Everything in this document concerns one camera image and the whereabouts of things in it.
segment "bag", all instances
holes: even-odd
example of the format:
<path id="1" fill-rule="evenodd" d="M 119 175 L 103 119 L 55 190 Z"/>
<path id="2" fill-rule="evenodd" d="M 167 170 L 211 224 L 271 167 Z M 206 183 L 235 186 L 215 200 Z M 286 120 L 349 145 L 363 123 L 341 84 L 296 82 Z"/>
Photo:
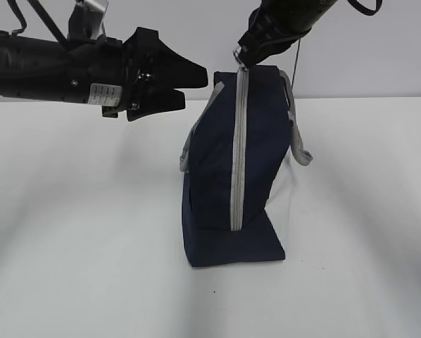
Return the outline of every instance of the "bag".
<path id="1" fill-rule="evenodd" d="M 301 165 L 312 161 L 289 78 L 257 65 L 215 73 L 214 85 L 180 159 L 187 258 L 194 267 L 284 260 L 265 205 L 290 146 Z"/>

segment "gray trim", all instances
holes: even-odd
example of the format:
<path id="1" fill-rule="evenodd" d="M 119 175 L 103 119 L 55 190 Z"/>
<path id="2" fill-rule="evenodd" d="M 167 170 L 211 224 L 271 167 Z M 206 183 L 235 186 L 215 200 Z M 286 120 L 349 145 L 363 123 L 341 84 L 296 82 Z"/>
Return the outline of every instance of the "gray trim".
<path id="1" fill-rule="evenodd" d="M 301 165 L 307 166 L 312 162 L 313 157 L 304 149 L 303 139 L 301 138 L 300 130 L 298 124 L 296 123 L 296 110 L 295 110 L 295 98 L 292 91 L 292 85 L 287 74 L 280 70 L 279 74 L 284 79 L 285 86 L 284 90 L 286 93 L 287 100 L 289 101 L 289 120 L 292 122 L 292 139 L 291 139 L 291 151 L 294 155 L 296 162 Z"/>

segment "label sticker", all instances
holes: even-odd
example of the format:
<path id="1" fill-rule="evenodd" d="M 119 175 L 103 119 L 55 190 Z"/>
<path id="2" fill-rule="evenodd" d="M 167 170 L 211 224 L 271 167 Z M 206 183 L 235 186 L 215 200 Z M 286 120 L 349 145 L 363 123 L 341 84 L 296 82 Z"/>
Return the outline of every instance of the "label sticker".
<path id="1" fill-rule="evenodd" d="M 88 104 L 116 107 L 120 104 L 123 88 L 112 84 L 92 83 Z"/>

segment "gray zipper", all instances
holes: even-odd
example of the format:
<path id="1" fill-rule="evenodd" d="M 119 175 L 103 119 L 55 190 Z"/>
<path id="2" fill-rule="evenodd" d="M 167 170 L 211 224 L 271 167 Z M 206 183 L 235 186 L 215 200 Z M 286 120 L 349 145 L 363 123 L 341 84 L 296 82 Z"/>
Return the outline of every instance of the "gray zipper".
<path id="1" fill-rule="evenodd" d="M 245 195 L 246 107 L 248 104 L 249 71 L 240 67 L 237 73 L 234 140 L 232 142 L 231 231 L 242 228 Z"/>

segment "bag bottom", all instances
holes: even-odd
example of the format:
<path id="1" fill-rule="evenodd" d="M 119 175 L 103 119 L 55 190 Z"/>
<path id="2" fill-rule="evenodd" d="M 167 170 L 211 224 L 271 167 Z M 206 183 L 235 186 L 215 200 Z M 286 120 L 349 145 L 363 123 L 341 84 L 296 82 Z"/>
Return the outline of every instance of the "bag bottom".
<path id="1" fill-rule="evenodd" d="M 185 174 L 182 233 L 184 249 L 191 266 L 203 268 L 230 263 L 283 261 L 286 258 L 265 211 L 240 231 L 200 229 L 194 224 L 189 193 L 189 174 Z"/>

